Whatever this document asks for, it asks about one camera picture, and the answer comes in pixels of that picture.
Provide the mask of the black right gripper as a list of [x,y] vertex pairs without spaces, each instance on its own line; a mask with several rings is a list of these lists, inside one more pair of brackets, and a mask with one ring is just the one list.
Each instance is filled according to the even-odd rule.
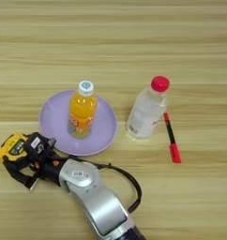
[[[59,174],[64,164],[68,160],[66,157],[58,156],[53,148],[56,139],[48,140],[48,149],[38,153],[36,150],[27,152],[28,158],[19,158],[16,161],[4,159],[3,164],[12,178],[22,183],[29,190],[32,189],[38,179],[47,180],[60,185]],[[22,173],[22,169],[30,167],[34,171],[34,175],[26,175]]]

